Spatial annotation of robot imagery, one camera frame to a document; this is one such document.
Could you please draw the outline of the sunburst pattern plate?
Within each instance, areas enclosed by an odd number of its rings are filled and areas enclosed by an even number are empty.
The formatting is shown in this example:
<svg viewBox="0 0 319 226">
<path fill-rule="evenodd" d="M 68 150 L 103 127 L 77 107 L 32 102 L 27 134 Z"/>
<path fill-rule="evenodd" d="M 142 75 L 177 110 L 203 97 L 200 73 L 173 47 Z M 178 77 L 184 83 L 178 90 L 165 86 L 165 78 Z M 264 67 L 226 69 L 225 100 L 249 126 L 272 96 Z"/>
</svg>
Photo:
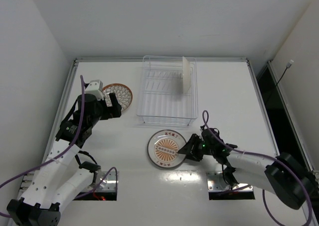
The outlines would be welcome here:
<svg viewBox="0 0 319 226">
<path fill-rule="evenodd" d="M 178 154 L 185 144 L 186 140 L 179 132 L 171 129 L 160 130 L 149 139 L 147 154 L 155 166 L 173 169 L 185 160 L 184 154 Z"/>
</svg>

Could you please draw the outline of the large flower pattern plate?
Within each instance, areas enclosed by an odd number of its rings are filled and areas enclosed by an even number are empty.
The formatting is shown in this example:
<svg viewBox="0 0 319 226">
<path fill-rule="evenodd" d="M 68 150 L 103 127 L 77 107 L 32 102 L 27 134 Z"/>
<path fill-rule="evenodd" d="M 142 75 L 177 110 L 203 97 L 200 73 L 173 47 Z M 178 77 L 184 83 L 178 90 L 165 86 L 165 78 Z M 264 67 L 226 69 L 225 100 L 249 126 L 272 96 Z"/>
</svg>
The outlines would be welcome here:
<svg viewBox="0 0 319 226">
<path fill-rule="evenodd" d="M 191 67 L 185 57 L 182 57 L 182 86 L 183 94 L 187 94 L 191 87 Z"/>
</svg>

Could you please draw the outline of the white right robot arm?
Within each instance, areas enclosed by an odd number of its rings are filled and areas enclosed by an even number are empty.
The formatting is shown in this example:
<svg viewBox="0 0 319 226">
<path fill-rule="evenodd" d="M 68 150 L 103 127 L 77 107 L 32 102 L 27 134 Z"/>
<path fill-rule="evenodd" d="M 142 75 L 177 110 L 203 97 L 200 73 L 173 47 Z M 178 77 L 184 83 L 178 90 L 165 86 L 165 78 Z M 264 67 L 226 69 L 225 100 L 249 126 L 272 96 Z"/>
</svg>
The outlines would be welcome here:
<svg viewBox="0 0 319 226">
<path fill-rule="evenodd" d="M 229 187 L 245 183 L 276 195 L 286 206 L 297 210 L 317 187 L 314 176 L 292 155 L 282 153 L 273 158 L 238 150 L 225 143 L 219 131 L 202 128 L 201 135 L 193 134 L 178 151 L 187 159 L 199 162 L 212 156 L 225 168 L 221 182 Z"/>
</svg>

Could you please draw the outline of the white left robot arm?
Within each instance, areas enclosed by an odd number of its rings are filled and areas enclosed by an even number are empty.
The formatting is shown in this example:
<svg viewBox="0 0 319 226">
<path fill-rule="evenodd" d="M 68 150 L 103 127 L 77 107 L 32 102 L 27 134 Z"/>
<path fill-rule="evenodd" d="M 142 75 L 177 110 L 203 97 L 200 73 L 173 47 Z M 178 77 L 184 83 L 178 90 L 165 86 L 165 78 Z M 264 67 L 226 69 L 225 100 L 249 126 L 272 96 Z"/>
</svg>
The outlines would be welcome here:
<svg viewBox="0 0 319 226">
<path fill-rule="evenodd" d="M 84 161 L 62 186 L 59 185 L 71 161 L 78 156 L 93 127 L 100 120 L 118 118 L 122 107 L 114 93 L 109 93 L 112 105 L 106 104 L 101 92 L 80 94 L 60 124 L 56 140 L 44 163 L 34 167 L 37 174 L 19 199 L 12 199 L 7 211 L 18 226 L 56 226 L 61 213 L 74 199 L 83 197 L 88 186 L 94 189 L 101 166 Z"/>
</svg>

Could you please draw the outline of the small flower pattern plate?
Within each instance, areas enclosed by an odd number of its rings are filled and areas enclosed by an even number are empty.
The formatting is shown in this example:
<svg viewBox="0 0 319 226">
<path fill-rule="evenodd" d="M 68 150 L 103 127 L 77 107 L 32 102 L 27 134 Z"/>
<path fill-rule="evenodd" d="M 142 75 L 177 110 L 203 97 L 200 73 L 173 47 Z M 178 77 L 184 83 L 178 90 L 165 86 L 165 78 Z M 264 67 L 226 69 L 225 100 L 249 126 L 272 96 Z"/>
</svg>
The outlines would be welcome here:
<svg viewBox="0 0 319 226">
<path fill-rule="evenodd" d="M 106 105 L 112 106 L 109 94 L 115 93 L 118 103 L 121 105 L 121 111 L 125 111 L 133 101 L 133 93 L 129 87 L 120 83 L 113 83 L 103 87 Z"/>
</svg>

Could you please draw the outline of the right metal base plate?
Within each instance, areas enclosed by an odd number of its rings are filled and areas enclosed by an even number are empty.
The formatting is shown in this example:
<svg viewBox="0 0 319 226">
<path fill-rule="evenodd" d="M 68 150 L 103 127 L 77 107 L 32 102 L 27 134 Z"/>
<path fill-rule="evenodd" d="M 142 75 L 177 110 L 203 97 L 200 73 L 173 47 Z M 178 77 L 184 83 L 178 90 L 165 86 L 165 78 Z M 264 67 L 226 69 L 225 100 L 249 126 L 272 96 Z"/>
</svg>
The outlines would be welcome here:
<svg viewBox="0 0 319 226">
<path fill-rule="evenodd" d="M 228 185 L 222 176 L 222 171 L 208 171 L 206 172 L 207 187 L 209 193 L 218 193 L 223 191 L 238 191 L 238 192 L 253 192 L 253 187 L 246 184 L 240 183 L 234 186 Z"/>
</svg>

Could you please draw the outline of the metal base plate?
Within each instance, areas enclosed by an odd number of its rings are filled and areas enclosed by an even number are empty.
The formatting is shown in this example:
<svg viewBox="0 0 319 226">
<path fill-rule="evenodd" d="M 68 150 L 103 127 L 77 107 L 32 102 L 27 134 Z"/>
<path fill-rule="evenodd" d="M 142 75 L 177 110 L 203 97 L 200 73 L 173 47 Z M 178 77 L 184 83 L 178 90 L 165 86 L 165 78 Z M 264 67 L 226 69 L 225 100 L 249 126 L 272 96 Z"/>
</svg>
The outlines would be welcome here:
<svg viewBox="0 0 319 226">
<path fill-rule="evenodd" d="M 253 187 L 246 184 L 240 183 L 234 186 L 228 185 L 222 176 L 222 171 L 208 171 L 206 172 L 207 187 L 209 193 L 218 193 L 223 191 L 238 191 L 238 192 L 253 192 Z"/>
<path fill-rule="evenodd" d="M 101 171 L 97 174 L 96 184 L 99 183 L 99 186 L 96 188 L 96 191 L 102 193 L 115 193 L 119 183 L 119 173 L 111 171 L 107 176 L 106 173 L 106 171 Z"/>
</svg>

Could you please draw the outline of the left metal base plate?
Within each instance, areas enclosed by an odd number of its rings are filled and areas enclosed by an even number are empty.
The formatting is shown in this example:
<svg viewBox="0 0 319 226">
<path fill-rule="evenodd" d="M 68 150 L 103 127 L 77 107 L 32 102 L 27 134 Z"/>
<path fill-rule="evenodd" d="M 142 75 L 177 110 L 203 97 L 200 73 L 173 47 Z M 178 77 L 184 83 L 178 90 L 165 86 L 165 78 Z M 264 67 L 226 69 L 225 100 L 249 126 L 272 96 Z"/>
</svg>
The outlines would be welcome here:
<svg viewBox="0 0 319 226">
<path fill-rule="evenodd" d="M 119 173 L 111 171 L 107 176 L 106 173 L 106 171 L 101 171 L 97 174 L 96 184 L 99 183 L 99 186 L 96 188 L 96 191 L 102 193 L 115 193 L 119 183 Z"/>
</svg>

